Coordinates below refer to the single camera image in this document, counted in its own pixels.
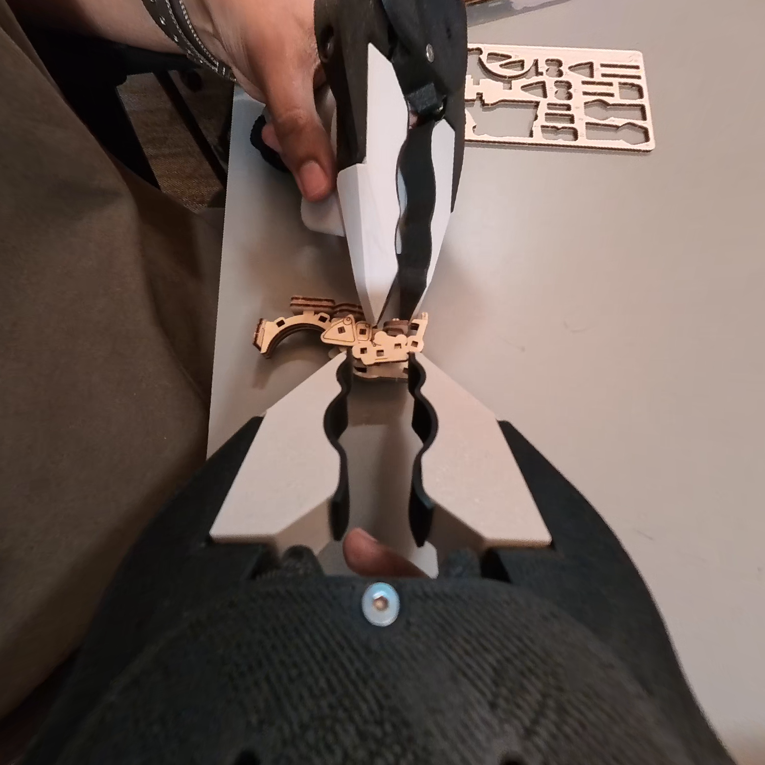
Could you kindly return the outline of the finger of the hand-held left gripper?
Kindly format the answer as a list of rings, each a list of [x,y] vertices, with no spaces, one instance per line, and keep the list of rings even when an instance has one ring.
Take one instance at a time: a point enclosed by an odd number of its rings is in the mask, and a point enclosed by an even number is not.
[[[382,291],[386,318],[410,320],[432,280],[452,211],[457,134],[447,120],[382,130]]]
[[[372,44],[367,54],[367,154],[339,172],[337,191],[358,297],[377,324],[398,270],[398,158],[409,113],[392,63]]]

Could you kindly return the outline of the silver wristwatch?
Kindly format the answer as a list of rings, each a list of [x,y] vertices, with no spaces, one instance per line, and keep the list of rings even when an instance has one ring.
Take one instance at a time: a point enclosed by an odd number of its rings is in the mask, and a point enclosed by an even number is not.
[[[146,11],[161,31],[184,52],[186,57],[234,82],[231,68],[216,58],[203,43],[183,1],[143,1]]]

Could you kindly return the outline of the person's right hand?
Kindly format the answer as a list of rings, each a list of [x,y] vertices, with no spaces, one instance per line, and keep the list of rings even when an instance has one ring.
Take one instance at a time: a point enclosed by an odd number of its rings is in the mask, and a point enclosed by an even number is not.
[[[343,558],[356,575],[382,581],[387,579],[425,579],[427,575],[414,563],[372,537],[361,528],[350,530],[342,541]]]

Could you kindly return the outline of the wooden puzzle model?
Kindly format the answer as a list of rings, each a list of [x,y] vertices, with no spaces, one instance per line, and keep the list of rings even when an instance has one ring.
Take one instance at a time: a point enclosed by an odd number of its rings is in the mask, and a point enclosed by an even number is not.
[[[412,320],[393,319],[374,327],[358,304],[295,295],[290,308],[291,316],[259,320],[253,345],[263,356],[270,357],[294,333],[315,331],[322,343],[347,353],[355,376],[403,381],[408,377],[409,356],[425,346],[426,312]]]

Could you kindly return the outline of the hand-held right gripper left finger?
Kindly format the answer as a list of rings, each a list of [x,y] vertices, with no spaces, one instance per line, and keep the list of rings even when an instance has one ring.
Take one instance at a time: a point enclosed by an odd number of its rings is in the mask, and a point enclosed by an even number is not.
[[[352,363],[339,353],[263,415],[210,529],[216,542],[327,545],[349,523]]]

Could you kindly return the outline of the olive trousers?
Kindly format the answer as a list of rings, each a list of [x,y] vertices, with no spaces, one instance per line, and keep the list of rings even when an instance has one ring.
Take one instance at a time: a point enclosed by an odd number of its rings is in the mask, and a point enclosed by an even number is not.
[[[5,717],[204,460],[221,242],[113,161],[7,2],[1,70]]]

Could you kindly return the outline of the grey desk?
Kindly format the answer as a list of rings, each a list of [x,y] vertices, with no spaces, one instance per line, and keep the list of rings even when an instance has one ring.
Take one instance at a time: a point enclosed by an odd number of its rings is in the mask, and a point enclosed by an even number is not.
[[[609,523],[763,763],[763,2],[563,2],[472,43],[643,53],[655,148],[466,147],[426,356]]]

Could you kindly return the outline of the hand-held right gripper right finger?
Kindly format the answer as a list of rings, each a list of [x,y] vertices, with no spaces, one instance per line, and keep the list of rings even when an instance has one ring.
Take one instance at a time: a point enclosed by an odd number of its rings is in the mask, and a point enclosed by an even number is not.
[[[547,548],[550,532],[492,411],[421,354],[408,359],[412,468],[408,519],[436,550]]]

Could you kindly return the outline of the person's left hand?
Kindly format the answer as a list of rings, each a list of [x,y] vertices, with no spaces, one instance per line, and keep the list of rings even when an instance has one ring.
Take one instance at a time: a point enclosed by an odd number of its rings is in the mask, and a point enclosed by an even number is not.
[[[318,114],[323,82],[311,1],[188,2],[200,40],[237,82],[265,104],[263,142],[280,154],[303,198],[326,198],[336,184],[330,137]]]

